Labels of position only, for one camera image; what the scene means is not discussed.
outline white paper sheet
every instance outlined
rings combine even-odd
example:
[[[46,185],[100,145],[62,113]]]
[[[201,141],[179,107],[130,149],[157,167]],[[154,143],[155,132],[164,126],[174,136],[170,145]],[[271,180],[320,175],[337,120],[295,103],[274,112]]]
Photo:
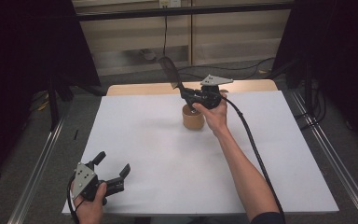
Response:
[[[229,93],[245,116],[285,212],[337,211],[329,188],[280,91]],[[129,163],[125,190],[108,197],[105,213],[129,216],[243,213],[218,141],[205,126],[182,124],[179,95],[107,96],[102,99],[82,162],[105,151],[100,179]],[[228,106],[228,126],[259,169],[241,123]],[[67,205],[62,210],[69,213]]]

